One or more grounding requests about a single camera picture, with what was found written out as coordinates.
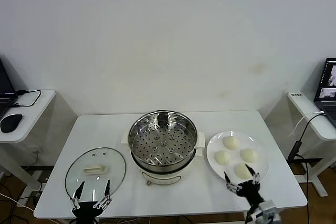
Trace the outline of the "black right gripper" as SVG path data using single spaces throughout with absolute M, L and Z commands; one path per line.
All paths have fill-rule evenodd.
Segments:
M 254 169 L 247 164 L 245 164 L 245 166 L 252 175 L 252 179 L 240 184 L 235 184 L 231 182 L 227 173 L 224 172 L 226 187 L 229 191 L 236 191 L 237 196 L 245 197 L 250 205 L 258 205 L 264 202 L 264 199 L 259 194 L 260 174 L 255 172 Z

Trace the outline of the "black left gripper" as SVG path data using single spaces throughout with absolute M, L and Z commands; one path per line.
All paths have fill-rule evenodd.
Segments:
M 103 213 L 112 201 L 110 180 L 108 179 L 103 198 L 97 202 L 80 202 L 80 197 L 83 191 L 85 182 L 83 181 L 76 189 L 70 201 L 72 202 L 72 213 L 75 218 L 72 223 L 92 224 L 98 223 L 97 217 Z

